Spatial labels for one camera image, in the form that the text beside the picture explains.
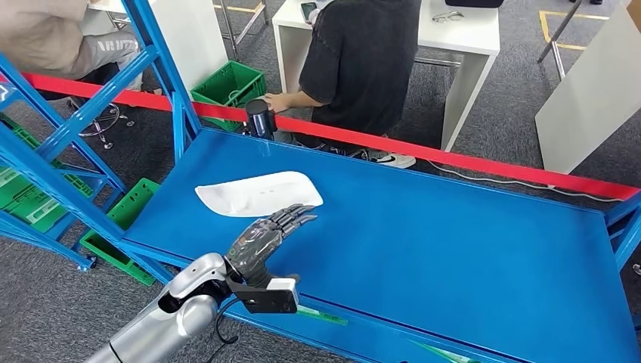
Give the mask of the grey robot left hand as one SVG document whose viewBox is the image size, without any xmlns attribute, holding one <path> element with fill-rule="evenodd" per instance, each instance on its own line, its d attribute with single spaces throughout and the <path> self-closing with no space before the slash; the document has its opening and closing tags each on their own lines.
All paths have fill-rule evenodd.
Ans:
<svg viewBox="0 0 641 363">
<path fill-rule="evenodd" d="M 228 276 L 249 287 L 266 288 L 274 278 L 267 260 L 284 240 L 306 222 L 316 219 L 312 205 L 293 204 L 255 220 L 232 243 L 224 255 Z"/>
</svg>

